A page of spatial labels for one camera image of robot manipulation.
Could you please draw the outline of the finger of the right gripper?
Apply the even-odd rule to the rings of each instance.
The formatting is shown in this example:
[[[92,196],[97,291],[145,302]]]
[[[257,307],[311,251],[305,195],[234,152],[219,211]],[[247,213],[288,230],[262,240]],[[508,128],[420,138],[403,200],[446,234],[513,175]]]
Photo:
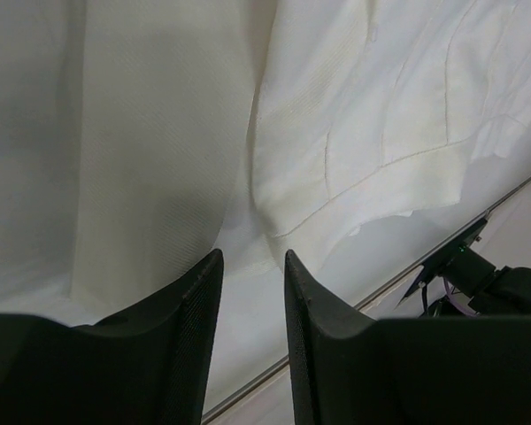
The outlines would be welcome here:
[[[410,297],[416,292],[420,285],[427,285],[438,275],[438,272],[444,267],[462,247],[470,246],[480,232],[486,227],[487,219],[481,217],[471,225],[459,231],[449,241],[443,243],[438,249],[434,250],[423,262],[423,269],[417,275],[409,289],[405,292],[404,297]]]

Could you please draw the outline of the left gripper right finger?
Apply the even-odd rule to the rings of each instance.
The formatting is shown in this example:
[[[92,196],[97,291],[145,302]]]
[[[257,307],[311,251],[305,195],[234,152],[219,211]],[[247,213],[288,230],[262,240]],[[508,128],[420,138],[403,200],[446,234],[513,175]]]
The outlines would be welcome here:
[[[531,318],[375,321],[288,251],[298,424],[531,424]]]

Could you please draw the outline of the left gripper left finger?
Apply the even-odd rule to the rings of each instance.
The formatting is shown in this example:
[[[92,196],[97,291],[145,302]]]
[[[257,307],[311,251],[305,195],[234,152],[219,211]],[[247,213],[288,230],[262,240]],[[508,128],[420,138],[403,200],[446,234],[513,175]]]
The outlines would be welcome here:
[[[0,313],[0,424],[198,424],[223,271],[211,251],[93,325]]]

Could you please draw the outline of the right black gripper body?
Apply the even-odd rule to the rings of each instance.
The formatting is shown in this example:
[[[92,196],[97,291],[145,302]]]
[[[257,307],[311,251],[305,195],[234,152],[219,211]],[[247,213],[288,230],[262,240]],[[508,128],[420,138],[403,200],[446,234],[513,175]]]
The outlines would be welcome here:
[[[469,247],[459,247],[442,270],[442,277],[468,297],[483,290],[496,276],[496,267]]]

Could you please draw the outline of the white pleated skirt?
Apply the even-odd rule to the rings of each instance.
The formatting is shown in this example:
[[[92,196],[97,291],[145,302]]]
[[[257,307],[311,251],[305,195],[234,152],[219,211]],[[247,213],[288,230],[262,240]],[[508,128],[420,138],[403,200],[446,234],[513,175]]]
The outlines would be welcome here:
[[[0,308],[318,270],[530,128],[531,1],[0,1]]]

